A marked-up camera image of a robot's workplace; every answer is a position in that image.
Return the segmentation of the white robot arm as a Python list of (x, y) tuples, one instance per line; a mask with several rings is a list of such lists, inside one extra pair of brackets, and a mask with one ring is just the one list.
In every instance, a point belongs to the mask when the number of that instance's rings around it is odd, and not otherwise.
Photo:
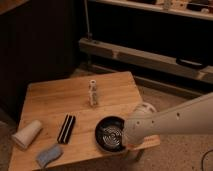
[(160, 112), (142, 102), (124, 122), (122, 144), (134, 148), (156, 134), (213, 134), (213, 92)]

